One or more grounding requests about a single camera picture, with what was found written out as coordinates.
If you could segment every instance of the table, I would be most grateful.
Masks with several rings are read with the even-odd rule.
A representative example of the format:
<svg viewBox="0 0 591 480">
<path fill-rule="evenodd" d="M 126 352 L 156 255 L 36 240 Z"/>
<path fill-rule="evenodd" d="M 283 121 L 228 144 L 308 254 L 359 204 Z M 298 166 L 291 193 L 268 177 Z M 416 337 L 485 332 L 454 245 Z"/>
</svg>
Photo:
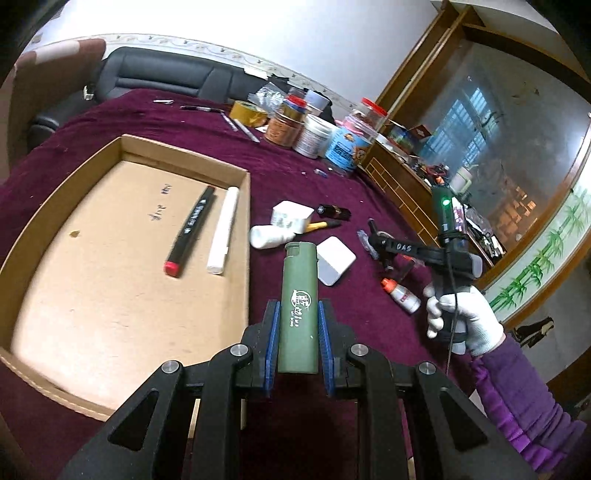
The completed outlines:
<svg viewBox="0 0 591 480">
<path fill-rule="evenodd" d="M 156 98 L 174 99 L 173 105 Z M 380 288 L 380 267 L 356 236 L 372 217 L 379 227 L 400 238 L 417 239 L 395 205 L 365 175 L 351 179 L 329 172 L 310 160 L 261 140 L 233 132 L 216 113 L 181 111 L 197 100 L 157 90 L 135 90 L 105 102 L 72 120 L 23 159 L 0 188 L 0 260 L 43 200 L 80 163 L 114 138 L 138 135 L 194 150 L 246 168 L 251 173 L 251 225 L 268 224 L 272 207 L 282 200 L 317 206 L 331 203 L 351 210 L 350 222 L 335 230 L 316 231 L 305 240 L 320 243 L 338 236 L 357 260 L 334 287 L 319 285 L 338 321 L 351 325 L 358 340 L 379 349 L 390 360 L 443 365 L 446 349 L 427 340 L 424 307 L 406 314 Z M 199 101 L 199 105 L 211 103 Z M 281 294 L 282 248 L 251 249 L 249 318 L 260 321 L 269 299 Z M 427 269 L 413 272 L 405 286 L 420 294 L 429 281 Z M 465 392 L 473 390 L 468 357 L 455 357 L 452 374 Z M 53 403 L 0 365 L 0 412 L 25 454 L 46 478 L 54 478 L 67 460 L 100 426 L 100 422 Z M 244 478 L 355 477 L 356 410 L 351 402 L 328 400 L 319 375 L 283 375 L 272 402 L 250 403 L 243 433 Z"/>
</svg>

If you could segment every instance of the cardboard tray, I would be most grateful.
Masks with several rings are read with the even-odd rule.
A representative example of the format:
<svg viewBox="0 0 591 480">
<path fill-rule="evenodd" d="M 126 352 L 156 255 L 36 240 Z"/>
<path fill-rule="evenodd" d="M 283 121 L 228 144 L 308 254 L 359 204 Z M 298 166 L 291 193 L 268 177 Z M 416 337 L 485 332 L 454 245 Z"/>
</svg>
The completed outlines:
<svg viewBox="0 0 591 480">
<path fill-rule="evenodd" d="M 208 184 L 216 199 L 179 278 L 163 266 Z M 206 272 L 226 189 L 240 189 L 223 275 Z M 84 162 L 0 270 L 0 359 L 39 392 L 107 419 L 164 361 L 192 365 L 248 324 L 250 175 L 124 135 Z"/>
</svg>

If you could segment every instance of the red jar lid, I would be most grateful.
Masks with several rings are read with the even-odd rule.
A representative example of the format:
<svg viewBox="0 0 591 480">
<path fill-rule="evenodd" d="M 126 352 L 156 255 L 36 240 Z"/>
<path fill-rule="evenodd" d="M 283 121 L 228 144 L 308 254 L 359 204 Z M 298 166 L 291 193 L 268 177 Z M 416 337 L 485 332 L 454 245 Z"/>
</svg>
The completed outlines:
<svg viewBox="0 0 591 480">
<path fill-rule="evenodd" d="M 308 102 L 306 102 L 303 98 L 296 97 L 295 95 L 288 95 L 287 99 L 291 103 L 295 103 L 297 106 L 302 108 L 306 108 L 308 106 Z"/>
<path fill-rule="evenodd" d="M 369 98 L 362 98 L 361 103 L 364 104 L 365 106 L 370 107 L 374 112 L 379 113 L 382 116 L 388 115 L 388 112 L 386 110 L 384 110 L 382 107 L 380 107 L 376 103 L 373 103 Z"/>
</svg>

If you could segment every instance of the pen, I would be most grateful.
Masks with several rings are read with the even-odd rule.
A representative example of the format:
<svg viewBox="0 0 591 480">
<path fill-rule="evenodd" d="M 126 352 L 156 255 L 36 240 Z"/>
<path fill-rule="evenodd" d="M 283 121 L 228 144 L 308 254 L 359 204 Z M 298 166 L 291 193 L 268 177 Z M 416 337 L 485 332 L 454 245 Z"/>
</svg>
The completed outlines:
<svg viewBox="0 0 591 480">
<path fill-rule="evenodd" d="M 181 110 L 198 110 L 200 112 L 221 112 L 219 108 L 211 108 L 209 106 L 199 105 L 181 105 L 179 108 Z"/>
<path fill-rule="evenodd" d="M 226 123 L 230 125 L 230 127 L 232 127 L 232 130 L 238 132 L 238 129 L 236 125 L 234 125 L 234 122 L 232 122 L 232 120 L 228 118 L 228 116 L 223 112 L 223 110 L 220 110 L 220 113 L 222 114 L 222 118 L 226 121 Z"/>
<path fill-rule="evenodd" d="M 250 138 L 253 142 L 261 143 L 261 141 L 257 137 L 255 137 L 248 128 L 246 128 L 244 125 L 242 125 L 242 122 L 240 120 L 234 119 L 234 122 L 235 122 L 235 124 L 238 125 L 238 128 L 240 130 L 242 130 L 244 133 L 246 133 L 248 138 Z"/>
<path fill-rule="evenodd" d="M 166 262 L 164 263 L 164 272 L 171 277 L 178 277 L 184 264 L 189 256 L 191 248 L 197 240 L 207 214 L 209 213 L 213 199 L 213 192 L 215 188 L 211 185 L 205 189 L 199 197 L 197 203 L 191 209 L 191 213 L 185 220 L 183 227 L 177 235 L 174 245 Z"/>
</svg>

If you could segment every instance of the black marker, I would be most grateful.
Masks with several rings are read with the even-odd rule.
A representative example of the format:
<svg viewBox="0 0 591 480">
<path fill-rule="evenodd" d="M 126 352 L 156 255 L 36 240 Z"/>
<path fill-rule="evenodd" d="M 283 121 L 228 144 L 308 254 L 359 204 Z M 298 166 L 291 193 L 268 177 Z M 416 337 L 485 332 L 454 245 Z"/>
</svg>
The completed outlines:
<svg viewBox="0 0 591 480">
<path fill-rule="evenodd" d="M 191 213 L 185 220 L 181 231 L 177 235 L 177 239 L 174 241 L 173 249 L 164 263 L 164 272 L 167 275 L 178 277 L 178 274 L 184 267 L 184 263 L 197 239 L 197 234 L 205 223 L 209 208 L 215 198 L 213 196 L 214 191 L 215 188 L 209 185 L 199 197 L 199 200 L 193 206 Z"/>
</svg>

